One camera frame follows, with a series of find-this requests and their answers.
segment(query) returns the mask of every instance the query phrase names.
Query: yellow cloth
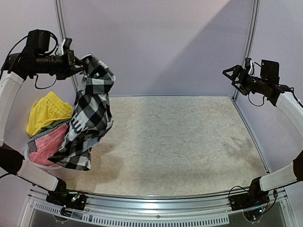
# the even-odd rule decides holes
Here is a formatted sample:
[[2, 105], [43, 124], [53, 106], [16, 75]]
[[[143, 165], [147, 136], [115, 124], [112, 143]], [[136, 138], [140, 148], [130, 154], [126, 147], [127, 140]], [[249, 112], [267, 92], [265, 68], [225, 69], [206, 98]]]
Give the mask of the yellow cloth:
[[30, 111], [27, 133], [30, 137], [40, 132], [42, 127], [54, 121], [70, 119], [73, 109], [64, 103], [54, 92], [41, 98]]

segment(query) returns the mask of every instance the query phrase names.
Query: beige surface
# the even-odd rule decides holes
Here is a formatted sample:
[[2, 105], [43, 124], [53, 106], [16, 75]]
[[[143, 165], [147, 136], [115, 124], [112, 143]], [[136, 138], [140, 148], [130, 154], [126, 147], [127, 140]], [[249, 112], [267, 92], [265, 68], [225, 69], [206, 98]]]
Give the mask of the beige surface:
[[70, 189], [192, 195], [248, 186], [265, 169], [227, 97], [111, 98], [113, 128]]

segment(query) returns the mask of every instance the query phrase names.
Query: pink fabric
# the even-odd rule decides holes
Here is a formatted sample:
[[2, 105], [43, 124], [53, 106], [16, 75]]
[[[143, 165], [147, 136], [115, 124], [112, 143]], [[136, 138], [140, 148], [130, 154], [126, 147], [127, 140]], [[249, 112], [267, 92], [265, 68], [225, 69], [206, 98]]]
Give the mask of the pink fabric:
[[43, 166], [58, 166], [47, 159], [59, 150], [67, 128], [67, 124], [63, 124], [51, 133], [36, 139], [37, 152], [29, 154], [30, 161]]

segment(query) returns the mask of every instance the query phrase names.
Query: laundry basket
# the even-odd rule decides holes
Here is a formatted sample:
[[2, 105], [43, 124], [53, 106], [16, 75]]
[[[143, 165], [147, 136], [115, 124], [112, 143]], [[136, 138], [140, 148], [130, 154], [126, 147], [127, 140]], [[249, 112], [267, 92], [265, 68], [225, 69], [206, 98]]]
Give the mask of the laundry basket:
[[43, 165], [39, 165], [39, 164], [31, 162], [30, 158], [29, 158], [28, 145], [26, 145], [26, 147], [25, 147], [24, 158], [25, 158], [25, 160], [32, 163], [33, 165], [45, 170], [49, 174], [54, 175], [60, 179], [69, 180], [69, 179], [76, 177], [77, 175], [79, 175], [81, 173], [80, 170], [67, 169], [62, 166], [43, 166]]

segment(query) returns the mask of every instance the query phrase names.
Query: checkered fabric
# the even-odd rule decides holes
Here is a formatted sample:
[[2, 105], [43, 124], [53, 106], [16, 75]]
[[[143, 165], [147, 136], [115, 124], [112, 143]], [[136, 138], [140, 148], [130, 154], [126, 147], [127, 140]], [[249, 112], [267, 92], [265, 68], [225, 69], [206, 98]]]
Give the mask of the checkered fabric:
[[77, 89], [69, 130], [58, 152], [48, 160], [68, 169], [87, 171], [91, 166], [91, 148], [113, 124], [108, 92], [115, 75], [92, 54], [82, 59], [88, 64], [88, 70]]

